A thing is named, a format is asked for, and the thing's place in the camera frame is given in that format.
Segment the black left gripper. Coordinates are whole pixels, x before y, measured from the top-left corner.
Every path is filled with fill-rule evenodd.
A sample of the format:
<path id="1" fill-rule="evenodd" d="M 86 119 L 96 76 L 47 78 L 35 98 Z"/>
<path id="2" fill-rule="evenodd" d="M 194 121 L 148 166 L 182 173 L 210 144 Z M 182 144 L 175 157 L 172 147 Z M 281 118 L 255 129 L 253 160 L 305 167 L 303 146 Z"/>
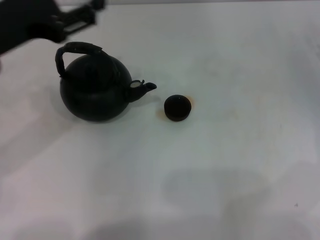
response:
<path id="1" fill-rule="evenodd" d="M 96 10 L 105 0 L 91 0 L 62 12 L 54 0 L 2 0 L 0 2 L 0 53 L 33 39 L 61 43 L 66 36 L 96 24 Z"/>

